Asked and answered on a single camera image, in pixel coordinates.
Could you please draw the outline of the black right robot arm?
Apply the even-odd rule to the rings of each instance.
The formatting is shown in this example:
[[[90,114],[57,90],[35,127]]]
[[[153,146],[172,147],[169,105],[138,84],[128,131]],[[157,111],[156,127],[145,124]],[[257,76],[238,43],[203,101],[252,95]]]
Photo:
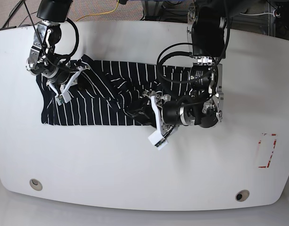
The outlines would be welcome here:
[[[55,93],[59,105],[71,101],[69,89],[77,84],[77,78],[89,66],[81,60],[71,61],[79,45],[79,32],[75,23],[68,18],[71,0],[42,0],[37,17],[41,19],[34,28],[33,45],[27,59],[27,70],[35,76],[47,78],[46,85]],[[55,53],[55,45],[60,41],[60,24],[68,22],[75,32],[75,45],[69,54]]]

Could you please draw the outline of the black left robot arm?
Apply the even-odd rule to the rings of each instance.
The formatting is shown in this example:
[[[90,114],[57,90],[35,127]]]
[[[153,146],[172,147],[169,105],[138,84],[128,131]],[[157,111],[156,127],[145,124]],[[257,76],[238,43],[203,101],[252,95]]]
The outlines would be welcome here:
[[[160,96],[144,92],[150,99],[156,130],[151,143],[165,142],[179,126],[210,128],[222,120],[223,91],[221,60],[226,56],[231,18],[252,4],[250,0],[205,0],[193,2],[188,11],[189,51],[164,49],[157,58],[157,77],[166,91]],[[190,70],[166,75],[164,63],[172,57],[190,57]]]

